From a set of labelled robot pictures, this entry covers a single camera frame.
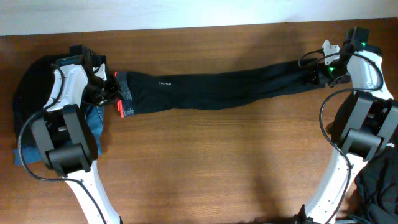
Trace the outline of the black leggings red-grey waistband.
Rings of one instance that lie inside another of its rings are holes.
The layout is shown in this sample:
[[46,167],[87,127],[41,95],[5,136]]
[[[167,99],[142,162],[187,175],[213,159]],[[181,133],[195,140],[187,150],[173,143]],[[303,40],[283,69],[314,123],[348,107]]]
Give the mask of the black leggings red-grey waistband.
[[264,98],[324,88],[320,72],[300,68],[296,61],[216,74],[153,76],[116,72],[122,117],[171,109],[222,110]]

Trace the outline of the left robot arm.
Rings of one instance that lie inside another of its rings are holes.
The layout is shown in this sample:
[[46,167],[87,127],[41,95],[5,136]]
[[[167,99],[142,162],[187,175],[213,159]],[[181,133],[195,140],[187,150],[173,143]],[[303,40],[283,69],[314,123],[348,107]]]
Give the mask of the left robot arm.
[[84,45],[52,65],[49,100],[24,124],[29,127],[47,169],[73,191],[88,223],[122,223],[106,195],[97,168],[98,145],[82,104],[103,106],[121,97],[106,57]]

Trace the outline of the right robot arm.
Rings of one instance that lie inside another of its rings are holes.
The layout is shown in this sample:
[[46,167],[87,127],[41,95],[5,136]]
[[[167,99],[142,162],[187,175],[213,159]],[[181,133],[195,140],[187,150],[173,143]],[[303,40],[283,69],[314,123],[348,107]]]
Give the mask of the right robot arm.
[[333,152],[311,199],[302,205],[292,223],[336,223],[336,215],[355,177],[380,155],[397,127],[397,101],[382,74],[382,53],[368,43],[369,30],[354,27],[342,46],[328,40],[318,49],[322,58],[300,68],[325,74],[328,85],[352,84],[329,128],[320,129]]

